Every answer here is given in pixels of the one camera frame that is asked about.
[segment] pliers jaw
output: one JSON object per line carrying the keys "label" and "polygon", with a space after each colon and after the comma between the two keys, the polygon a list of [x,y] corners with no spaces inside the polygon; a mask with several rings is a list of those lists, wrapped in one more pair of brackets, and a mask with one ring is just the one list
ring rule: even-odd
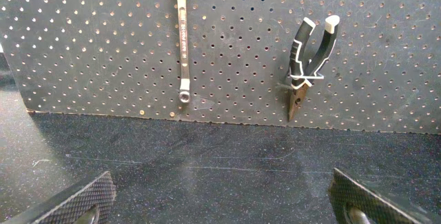
{"label": "pliers jaw", "polygon": [[332,53],[337,38],[339,22],[340,17],[336,15],[325,19],[325,32],[322,43],[314,58],[308,60],[303,54],[309,36],[314,31],[316,24],[307,17],[303,19],[292,43],[291,55],[289,57],[289,71],[292,78],[291,87],[293,88],[289,100],[289,121],[294,118],[296,111],[306,96],[308,88],[312,86],[313,80],[323,78],[318,72]]}

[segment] black speckled countertop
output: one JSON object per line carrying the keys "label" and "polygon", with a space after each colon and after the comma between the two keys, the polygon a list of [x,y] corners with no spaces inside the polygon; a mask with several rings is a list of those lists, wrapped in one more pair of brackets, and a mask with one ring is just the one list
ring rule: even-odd
{"label": "black speckled countertop", "polygon": [[335,223],[333,167],[441,213],[440,136],[27,114],[0,83],[0,221],[109,170],[111,223]]}

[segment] hanging tool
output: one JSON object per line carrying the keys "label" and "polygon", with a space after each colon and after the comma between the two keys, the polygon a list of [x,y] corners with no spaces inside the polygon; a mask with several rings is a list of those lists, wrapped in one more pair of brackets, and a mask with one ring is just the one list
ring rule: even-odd
{"label": "hanging tool", "polygon": [[332,49],[336,44],[339,22],[340,17],[337,15],[325,19],[325,33],[323,34],[322,43],[314,58],[308,60],[308,58],[303,56],[303,53],[316,24],[307,17],[303,19],[292,43],[291,55],[289,57],[289,74],[292,78],[291,87],[293,88],[289,100],[289,121],[294,118],[314,79],[324,79],[324,76],[318,72],[329,59],[329,55],[331,55]]}
{"label": "hanging tool", "polygon": [[178,0],[179,40],[181,42],[181,88],[179,100],[182,103],[190,101],[190,73],[188,70],[187,43],[187,0]]}

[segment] metal wrench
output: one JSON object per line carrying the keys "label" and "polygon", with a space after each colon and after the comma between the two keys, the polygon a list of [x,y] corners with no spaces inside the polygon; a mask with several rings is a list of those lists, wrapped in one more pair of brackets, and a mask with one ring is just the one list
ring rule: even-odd
{"label": "metal wrench", "polygon": [[179,100],[182,103],[190,102],[190,73],[188,70],[187,45],[187,0],[178,0],[179,40],[181,42],[181,88]]}

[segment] pegboard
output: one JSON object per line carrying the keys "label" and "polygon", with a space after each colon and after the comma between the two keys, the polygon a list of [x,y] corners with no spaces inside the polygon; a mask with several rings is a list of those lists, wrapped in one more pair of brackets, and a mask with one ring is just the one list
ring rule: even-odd
{"label": "pegboard", "polygon": [[[192,100],[178,100],[176,0],[0,0],[27,108],[183,121],[439,133],[440,0],[187,0]],[[339,35],[295,120],[289,51],[303,17]]]}

